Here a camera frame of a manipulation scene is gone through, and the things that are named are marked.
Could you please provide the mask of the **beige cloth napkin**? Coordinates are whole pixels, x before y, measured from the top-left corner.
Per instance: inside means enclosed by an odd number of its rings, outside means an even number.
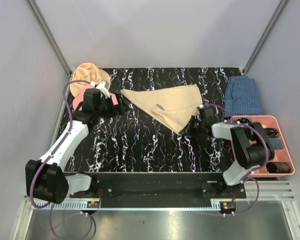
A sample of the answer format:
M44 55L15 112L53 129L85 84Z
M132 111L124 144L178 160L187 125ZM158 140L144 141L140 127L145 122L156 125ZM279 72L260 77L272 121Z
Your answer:
M149 91L121 90L122 95L140 110L176 134L189 123L203 104L196 84Z

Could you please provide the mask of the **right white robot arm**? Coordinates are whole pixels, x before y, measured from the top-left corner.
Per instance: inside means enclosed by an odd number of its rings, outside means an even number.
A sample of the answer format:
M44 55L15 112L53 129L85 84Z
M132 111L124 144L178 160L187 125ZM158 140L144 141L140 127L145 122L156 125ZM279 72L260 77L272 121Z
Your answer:
M242 123L233 119L218 122L215 107L219 106L198 106L197 114L191 116L179 134L192 138L210 136L232 143L235 160L222 173L221 183L217 185L218 195L226 199L234 194L236 185L243 183L255 170L265 167L273 160L275 150L260 122Z

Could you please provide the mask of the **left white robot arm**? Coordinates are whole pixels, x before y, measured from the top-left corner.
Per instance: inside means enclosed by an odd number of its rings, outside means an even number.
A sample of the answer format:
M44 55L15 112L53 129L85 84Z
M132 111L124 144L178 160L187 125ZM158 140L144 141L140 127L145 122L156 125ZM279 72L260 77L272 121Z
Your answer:
M86 89L82 100L73 106L75 111L53 146L39 160L29 160L25 166L26 193L32 201L60 204L72 194L82 193L93 198L98 193L92 175L65 175L65 167L101 118L124 115L129 108L121 94L109 93L104 88Z

